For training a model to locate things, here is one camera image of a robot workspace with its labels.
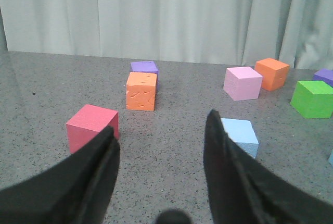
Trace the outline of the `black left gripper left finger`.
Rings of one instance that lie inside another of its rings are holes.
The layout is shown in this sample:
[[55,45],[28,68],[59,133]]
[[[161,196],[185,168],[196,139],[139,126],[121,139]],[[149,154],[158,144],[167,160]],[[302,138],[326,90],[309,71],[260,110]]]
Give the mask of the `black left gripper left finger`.
[[117,180],[113,128],[59,164],[1,190],[1,223],[102,223]]

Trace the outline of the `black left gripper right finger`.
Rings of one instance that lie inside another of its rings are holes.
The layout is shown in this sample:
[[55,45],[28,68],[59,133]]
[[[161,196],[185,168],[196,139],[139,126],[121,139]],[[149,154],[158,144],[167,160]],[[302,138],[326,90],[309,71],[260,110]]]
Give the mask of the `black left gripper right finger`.
[[214,223],[332,223],[332,205],[248,155],[229,138],[216,110],[206,120],[203,164]]

